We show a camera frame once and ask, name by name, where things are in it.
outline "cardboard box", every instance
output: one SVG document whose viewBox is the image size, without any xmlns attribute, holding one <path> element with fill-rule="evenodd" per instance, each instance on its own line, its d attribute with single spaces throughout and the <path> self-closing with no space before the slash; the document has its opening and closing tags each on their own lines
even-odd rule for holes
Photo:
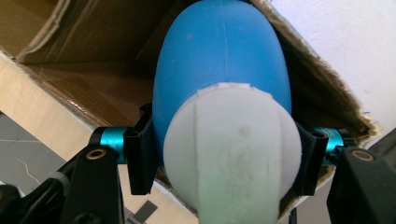
<svg viewBox="0 0 396 224">
<path fill-rule="evenodd" d="M 88 143 L 94 128 L 134 126 L 138 107 L 151 101 L 166 31 L 193 2 L 1 1 L 0 110 L 66 160 Z M 336 72 L 269 2 L 251 2 L 272 23 L 281 42 L 294 119 L 312 127 L 345 128 L 357 143 L 374 135 L 374 125 Z M 124 172 L 121 168 L 127 190 Z M 319 184 L 331 177 L 332 169 L 323 170 Z M 159 178 L 171 189 L 165 177 Z M 163 192 L 154 193 L 150 199 L 160 209 L 148 223 L 197 223 Z M 146 200 L 126 194 L 125 205 L 132 211 Z M 295 203 L 292 195 L 285 198 L 281 216 Z"/>
</svg>

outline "box flap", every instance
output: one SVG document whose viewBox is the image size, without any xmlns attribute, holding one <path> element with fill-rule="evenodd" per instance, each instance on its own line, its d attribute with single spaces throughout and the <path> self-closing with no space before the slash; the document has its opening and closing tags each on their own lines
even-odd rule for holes
<svg viewBox="0 0 396 224">
<path fill-rule="evenodd" d="M 252 0 L 277 30 L 289 70 L 292 115 L 308 126 L 345 128 L 357 144 L 374 136 L 372 121 L 347 84 L 267 1 Z"/>
<path fill-rule="evenodd" d="M 151 102 L 152 74 L 132 61 L 37 64 L 23 69 L 93 128 L 134 126 L 139 107 Z"/>
<path fill-rule="evenodd" d="M 134 58 L 173 1 L 61 0 L 21 63 L 72 63 Z"/>
<path fill-rule="evenodd" d="M 0 50 L 16 57 L 50 17 L 57 0 L 0 1 Z"/>
</svg>

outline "white plastic cap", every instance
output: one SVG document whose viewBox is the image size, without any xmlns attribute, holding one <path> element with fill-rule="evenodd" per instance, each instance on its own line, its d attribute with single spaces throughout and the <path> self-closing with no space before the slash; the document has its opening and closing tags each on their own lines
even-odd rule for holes
<svg viewBox="0 0 396 224">
<path fill-rule="evenodd" d="M 219 83 L 174 115 L 163 159 L 200 223 L 276 223 L 279 201 L 300 167 L 301 142 L 293 119 L 269 93 Z"/>
</svg>

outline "floor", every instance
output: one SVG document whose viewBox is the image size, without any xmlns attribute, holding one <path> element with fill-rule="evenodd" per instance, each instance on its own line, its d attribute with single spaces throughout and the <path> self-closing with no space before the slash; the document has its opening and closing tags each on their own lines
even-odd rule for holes
<svg viewBox="0 0 396 224">
<path fill-rule="evenodd" d="M 23 194 L 28 194 L 63 164 L 62 158 L 6 115 L 0 115 L 0 184 L 18 186 Z M 298 223 L 331 223 L 326 207 L 329 190 L 330 183 L 298 206 Z"/>
</svg>

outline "blue metal part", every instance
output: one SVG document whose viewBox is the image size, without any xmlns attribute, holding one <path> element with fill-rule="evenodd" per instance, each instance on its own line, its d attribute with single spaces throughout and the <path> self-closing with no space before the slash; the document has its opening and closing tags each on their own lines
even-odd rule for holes
<svg viewBox="0 0 396 224">
<path fill-rule="evenodd" d="M 118 164 L 125 164 L 125 158 L 123 153 L 124 141 L 123 134 L 127 130 L 127 127 L 111 127 L 105 128 L 102 133 L 102 138 L 100 140 L 101 146 L 109 146 L 119 153 Z"/>
<path fill-rule="evenodd" d="M 314 128 L 315 131 L 324 133 L 329 136 L 329 143 L 326 147 L 326 155 L 331 154 L 335 151 L 336 147 L 344 147 L 345 143 L 343 140 L 343 136 L 334 128 Z M 325 165 L 334 165 L 333 162 L 327 160 L 326 158 L 323 160 L 323 164 Z"/>
</svg>

